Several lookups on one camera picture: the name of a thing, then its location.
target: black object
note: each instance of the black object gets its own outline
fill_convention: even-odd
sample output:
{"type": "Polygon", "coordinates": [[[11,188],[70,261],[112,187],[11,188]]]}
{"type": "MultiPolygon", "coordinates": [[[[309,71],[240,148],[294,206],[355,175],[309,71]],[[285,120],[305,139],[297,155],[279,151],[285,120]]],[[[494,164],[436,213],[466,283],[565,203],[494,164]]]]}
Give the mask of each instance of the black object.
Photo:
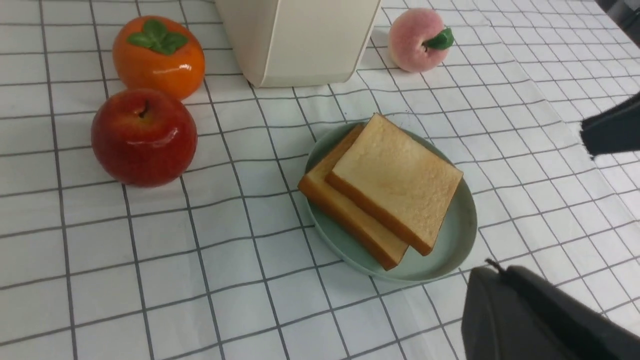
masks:
{"type": "Polygon", "coordinates": [[[640,44],[640,0],[596,0],[596,3],[636,45],[640,44]]]}
{"type": "Polygon", "coordinates": [[[522,266],[471,270],[467,360],[638,360],[640,338],[522,266]]]}
{"type": "Polygon", "coordinates": [[[640,93],[584,119],[580,137],[592,157],[640,150],[640,93]]]}

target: apple stem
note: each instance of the apple stem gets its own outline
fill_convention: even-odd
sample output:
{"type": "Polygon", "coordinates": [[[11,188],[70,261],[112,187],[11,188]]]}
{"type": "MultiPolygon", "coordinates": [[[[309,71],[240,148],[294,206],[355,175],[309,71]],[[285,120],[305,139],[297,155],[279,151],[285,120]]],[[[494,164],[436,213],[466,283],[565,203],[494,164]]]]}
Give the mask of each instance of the apple stem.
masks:
{"type": "Polygon", "coordinates": [[[145,100],[145,108],[138,114],[138,116],[141,119],[144,119],[147,111],[149,111],[149,100],[145,100]]]}

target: white box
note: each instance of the white box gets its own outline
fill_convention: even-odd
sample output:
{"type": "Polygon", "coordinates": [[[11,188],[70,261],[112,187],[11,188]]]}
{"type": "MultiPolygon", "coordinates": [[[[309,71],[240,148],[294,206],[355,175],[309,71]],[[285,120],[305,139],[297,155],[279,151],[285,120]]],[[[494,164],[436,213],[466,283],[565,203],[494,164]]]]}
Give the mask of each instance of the white box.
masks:
{"type": "Polygon", "coordinates": [[[244,76],[255,87],[347,81],[381,0],[216,0],[244,76]]]}

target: green leaf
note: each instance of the green leaf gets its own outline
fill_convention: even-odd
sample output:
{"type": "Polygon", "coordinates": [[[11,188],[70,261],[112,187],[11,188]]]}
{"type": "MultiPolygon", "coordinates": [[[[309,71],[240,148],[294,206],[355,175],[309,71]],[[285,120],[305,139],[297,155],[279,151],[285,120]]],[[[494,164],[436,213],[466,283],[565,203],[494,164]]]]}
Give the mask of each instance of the green leaf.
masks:
{"type": "Polygon", "coordinates": [[[175,52],[175,49],[170,47],[163,47],[161,44],[154,44],[150,49],[157,53],[160,53],[162,55],[167,55],[167,56],[175,52]]]}
{"type": "Polygon", "coordinates": [[[444,50],[451,47],[453,45],[453,41],[453,32],[451,31],[451,28],[445,28],[431,40],[425,41],[423,45],[432,49],[444,50]]]}
{"type": "Polygon", "coordinates": [[[161,43],[168,31],[160,20],[149,19],[142,25],[142,32],[153,41],[161,43]]]}
{"type": "Polygon", "coordinates": [[[189,42],[189,39],[180,33],[169,33],[162,41],[162,46],[166,48],[172,48],[174,53],[177,49],[185,46],[189,42]]]}
{"type": "Polygon", "coordinates": [[[129,37],[127,38],[127,42],[135,46],[146,48],[152,47],[154,45],[154,41],[144,33],[133,33],[129,35],[129,37]]]}

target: persimmon leaf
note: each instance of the persimmon leaf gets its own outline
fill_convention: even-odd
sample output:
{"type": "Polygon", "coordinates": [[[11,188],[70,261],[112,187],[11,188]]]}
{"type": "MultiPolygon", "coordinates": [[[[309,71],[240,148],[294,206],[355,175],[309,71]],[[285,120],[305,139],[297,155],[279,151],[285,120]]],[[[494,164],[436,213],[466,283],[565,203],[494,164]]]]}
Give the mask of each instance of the persimmon leaf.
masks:
{"type": "Polygon", "coordinates": [[[160,43],[164,40],[168,30],[160,20],[151,18],[142,25],[142,32],[153,41],[160,43]]]}
{"type": "Polygon", "coordinates": [[[175,51],[174,49],[164,47],[161,44],[154,44],[150,49],[162,55],[171,55],[175,51]]]}
{"type": "Polygon", "coordinates": [[[135,46],[146,47],[147,49],[154,45],[154,41],[144,33],[133,33],[129,35],[127,42],[135,46]]]}
{"type": "Polygon", "coordinates": [[[177,49],[185,46],[189,42],[189,39],[180,33],[168,33],[162,41],[162,46],[172,48],[175,52],[177,49]]]}

